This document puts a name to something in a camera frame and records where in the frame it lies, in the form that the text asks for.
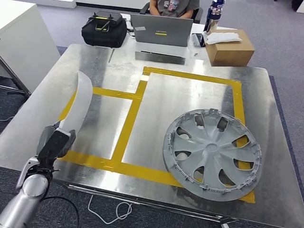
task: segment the black case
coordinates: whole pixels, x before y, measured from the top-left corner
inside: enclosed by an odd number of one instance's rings
[[[127,23],[121,14],[99,11],[82,27],[84,42],[92,46],[121,47],[127,34]]]

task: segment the white cabinet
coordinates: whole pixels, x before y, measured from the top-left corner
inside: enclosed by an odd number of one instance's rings
[[[0,56],[30,92],[60,57],[35,4],[0,0]]]

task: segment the laptop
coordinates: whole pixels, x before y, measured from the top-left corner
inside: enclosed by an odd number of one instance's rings
[[[187,47],[192,19],[131,14],[137,42]]]

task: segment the graphic print on shirt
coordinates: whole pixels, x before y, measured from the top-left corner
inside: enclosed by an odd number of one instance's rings
[[[179,0],[168,0],[164,1],[164,8],[167,9],[169,12],[173,12],[177,8],[177,5],[180,3]]]

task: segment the white cloth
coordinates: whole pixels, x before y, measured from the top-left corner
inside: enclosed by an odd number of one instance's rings
[[[235,32],[213,32],[207,37],[207,44],[216,44],[221,42],[241,41],[238,33]]]

